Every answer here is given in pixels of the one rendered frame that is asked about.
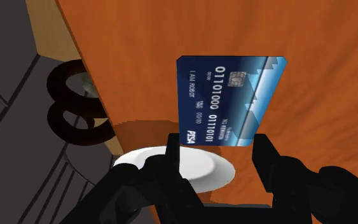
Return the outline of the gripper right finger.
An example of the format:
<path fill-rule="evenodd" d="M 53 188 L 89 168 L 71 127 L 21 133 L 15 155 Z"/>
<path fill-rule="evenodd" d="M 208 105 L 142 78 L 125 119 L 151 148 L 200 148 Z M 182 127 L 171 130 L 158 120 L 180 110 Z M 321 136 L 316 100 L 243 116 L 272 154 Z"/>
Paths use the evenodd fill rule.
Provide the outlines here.
<path fill-rule="evenodd" d="M 252 162 L 273 209 L 287 224 L 358 224 L 358 177 L 338 166 L 318 172 L 294 157 L 280 155 L 265 134 L 255 134 Z"/>

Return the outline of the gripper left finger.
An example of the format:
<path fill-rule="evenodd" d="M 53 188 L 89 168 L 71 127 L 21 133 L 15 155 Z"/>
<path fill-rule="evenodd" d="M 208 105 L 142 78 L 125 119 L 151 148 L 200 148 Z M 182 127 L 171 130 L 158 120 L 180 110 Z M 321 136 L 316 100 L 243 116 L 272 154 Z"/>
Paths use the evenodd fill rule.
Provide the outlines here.
<path fill-rule="evenodd" d="M 114 166 L 59 224 L 130 224 L 143 207 L 155 206 L 160 224 L 200 224 L 205 208 L 179 173 L 179 134 L 168 136 L 165 153 L 142 168 Z"/>

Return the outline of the white round plate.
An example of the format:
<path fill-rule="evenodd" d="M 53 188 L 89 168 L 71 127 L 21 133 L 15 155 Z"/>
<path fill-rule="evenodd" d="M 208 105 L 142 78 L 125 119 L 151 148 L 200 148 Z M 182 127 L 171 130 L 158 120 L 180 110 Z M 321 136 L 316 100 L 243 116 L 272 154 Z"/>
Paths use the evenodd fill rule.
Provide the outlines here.
<path fill-rule="evenodd" d="M 120 156 L 114 164 L 133 164 L 141 169 L 148 157 L 162 155 L 165 151 L 165 146 L 141 148 Z M 235 168 L 227 159 L 205 150 L 183 146 L 180 147 L 179 172 L 196 193 L 222 188 L 235 177 Z"/>

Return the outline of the orange wooden table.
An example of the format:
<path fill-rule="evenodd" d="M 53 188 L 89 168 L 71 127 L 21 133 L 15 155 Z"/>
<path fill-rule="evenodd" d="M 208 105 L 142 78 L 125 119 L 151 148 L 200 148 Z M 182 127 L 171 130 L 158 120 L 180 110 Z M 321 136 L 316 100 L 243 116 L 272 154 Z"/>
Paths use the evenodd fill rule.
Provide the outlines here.
<path fill-rule="evenodd" d="M 283 56 L 259 132 L 358 176 L 358 0 L 56 2 L 124 151 L 177 132 L 180 56 Z"/>

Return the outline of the blue bank card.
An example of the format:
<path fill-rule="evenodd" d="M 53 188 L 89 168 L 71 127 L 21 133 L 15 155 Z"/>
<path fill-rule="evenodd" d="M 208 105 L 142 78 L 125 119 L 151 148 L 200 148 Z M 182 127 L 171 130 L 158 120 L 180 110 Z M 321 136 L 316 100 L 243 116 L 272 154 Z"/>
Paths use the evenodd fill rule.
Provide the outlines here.
<path fill-rule="evenodd" d="M 250 145 L 286 65 L 283 56 L 178 58 L 180 143 Z"/>

